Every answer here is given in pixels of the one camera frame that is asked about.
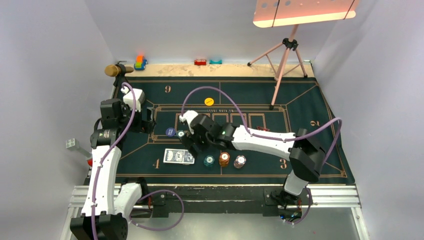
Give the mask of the blue green chip stack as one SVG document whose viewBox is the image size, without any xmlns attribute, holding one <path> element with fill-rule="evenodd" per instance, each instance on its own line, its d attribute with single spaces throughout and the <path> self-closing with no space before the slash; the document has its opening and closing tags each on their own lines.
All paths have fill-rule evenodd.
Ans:
<svg viewBox="0 0 424 240">
<path fill-rule="evenodd" d="M 207 155 L 204 160 L 203 160 L 203 164 L 204 166 L 210 168 L 214 165 L 215 162 L 215 158 L 212 155 Z"/>
</svg>

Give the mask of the orange chip stack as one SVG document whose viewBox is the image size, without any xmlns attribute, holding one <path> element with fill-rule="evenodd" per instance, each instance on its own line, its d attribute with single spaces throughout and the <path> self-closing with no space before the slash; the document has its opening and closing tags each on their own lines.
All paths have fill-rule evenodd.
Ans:
<svg viewBox="0 0 424 240">
<path fill-rule="evenodd" d="M 230 162 L 230 155 L 228 152 L 221 152 L 219 155 L 219 165 L 221 167 L 227 167 L 229 165 Z"/>
</svg>

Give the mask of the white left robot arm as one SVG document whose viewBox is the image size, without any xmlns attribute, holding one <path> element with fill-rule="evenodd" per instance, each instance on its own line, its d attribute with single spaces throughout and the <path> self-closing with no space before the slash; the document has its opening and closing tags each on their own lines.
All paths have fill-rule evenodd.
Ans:
<svg viewBox="0 0 424 240">
<path fill-rule="evenodd" d="M 152 109 L 143 119 L 145 99 L 111 98 L 100 103 L 101 117 L 90 136 L 91 177 L 80 216 L 71 219 L 70 231 L 78 240 L 125 240 L 135 204 L 149 199 L 144 178 L 125 180 L 118 195 L 115 183 L 127 132 L 152 133 L 156 122 Z"/>
</svg>

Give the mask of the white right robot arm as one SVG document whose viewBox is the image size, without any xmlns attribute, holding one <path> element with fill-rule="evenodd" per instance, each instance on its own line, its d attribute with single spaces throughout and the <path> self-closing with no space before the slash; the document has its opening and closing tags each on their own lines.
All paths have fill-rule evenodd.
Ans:
<svg viewBox="0 0 424 240">
<path fill-rule="evenodd" d="M 188 127 L 181 142 L 193 157 L 214 147 L 221 151 L 255 151 L 290 161 L 292 170 L 280 191 L 282 200 L 288 204 L 300 198 L 307 184 L 320 180 L 326 151 L 304 128 L 296 133 L 280 133 L 230 122 L 221 125 L 193 110 L 179 116 L 179 121 Z"/>
</svg>

